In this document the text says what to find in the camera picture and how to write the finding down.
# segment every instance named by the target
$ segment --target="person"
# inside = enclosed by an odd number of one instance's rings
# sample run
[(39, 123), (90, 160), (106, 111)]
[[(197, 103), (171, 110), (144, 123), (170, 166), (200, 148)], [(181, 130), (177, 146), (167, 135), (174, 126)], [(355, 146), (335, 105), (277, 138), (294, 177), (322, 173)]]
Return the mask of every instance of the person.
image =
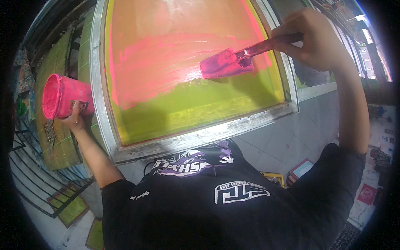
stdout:
[(290, 189), (253, 168), (231, 140), (155, 159), (136, 186), (84, 129), (79, 110), (62, 120), (102, 188), (106, 249), (328, 249), (344, 227), (360, 185), (368, 109), (356, 66), (321, 13), (289, 15), (272, 36), (304, 33), (304, 45), (276, 49), (335, 75), (339, 145), (327, 145)]

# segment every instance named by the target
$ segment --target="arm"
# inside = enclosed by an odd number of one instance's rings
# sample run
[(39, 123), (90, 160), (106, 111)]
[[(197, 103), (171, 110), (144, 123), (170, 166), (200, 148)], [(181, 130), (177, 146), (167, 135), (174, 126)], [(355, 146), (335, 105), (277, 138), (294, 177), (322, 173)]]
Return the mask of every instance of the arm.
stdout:
[(353, 153), (365, 154), (370, 135), (368, 107), (350, 54), (339, 41), (328, 19), (311, 8), (287, 16), (283, 24), (272, 31), (272, 36), (295, 32), (304, 33), (302, 48), (277, 44), (275, 49), (310, 68), (334, 73), (340, 107), (339, 144)]
[(117, 180), (125, 179), (119, 169), (112, 164), (107, 155), (86, 132), (82, 117), (79, 116), (78, 107), (79, 102), (76, 102), (72, 110), (72, 115), (60, 121), (74, 133), (80, 150), (89, 164), (100, 188)]

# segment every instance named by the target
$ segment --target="tiled floor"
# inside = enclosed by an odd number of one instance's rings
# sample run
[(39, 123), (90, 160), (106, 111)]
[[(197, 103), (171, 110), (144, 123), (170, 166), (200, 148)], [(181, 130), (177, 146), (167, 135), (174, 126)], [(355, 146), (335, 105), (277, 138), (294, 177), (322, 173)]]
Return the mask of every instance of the tiled floor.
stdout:
[[(326, 144), (338, 139), (339, 104), (337, 91), (305, 100), (300, 113), (287, 116), (271, 125), (234, 137), (245, 159), (257, 170), (281, 173), (305, 158), (316, 162)], [(119, 166), (127, 180), (138, 184), (149, 161)], [(102, 217), (100, 189), (97, 183), (82, 196), (96, 217)]]

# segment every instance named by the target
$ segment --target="cable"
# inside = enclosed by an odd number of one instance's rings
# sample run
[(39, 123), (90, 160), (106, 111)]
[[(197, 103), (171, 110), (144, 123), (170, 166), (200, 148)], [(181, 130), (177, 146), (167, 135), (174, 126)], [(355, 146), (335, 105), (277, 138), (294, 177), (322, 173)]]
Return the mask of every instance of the cable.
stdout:
[(143, 176), (146, 176), (146, 168), (148, 165), (150, 165), (152, 163), (154, 164), (154, 162), (149, 162), (148, 164), (146, 164), (146, 166), (144, 167), (144, 170), (143, 170)]

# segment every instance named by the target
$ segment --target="screen printing frame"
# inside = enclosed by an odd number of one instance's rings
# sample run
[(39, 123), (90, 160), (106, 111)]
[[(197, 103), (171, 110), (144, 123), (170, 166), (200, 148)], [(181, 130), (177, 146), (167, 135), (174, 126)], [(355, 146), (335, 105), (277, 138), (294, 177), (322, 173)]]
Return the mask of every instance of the screen printing frame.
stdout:
[[(268, 36), (279, 21), (267, 0), (250, 0)], [(104, 31), (108, 0), (98, 0), (90, 35), (90, 82), (94, 107), (105, 150), (115, 164), (126, 164), (175, 154), (244, 134), (274, 123), (277, 119), (299, 112), (293, 61), (274, 51), (278, 63), (285, 102), (261, 111), (209, 124), (162, 138), (122, 147), (116, 131), (105, 74)]]

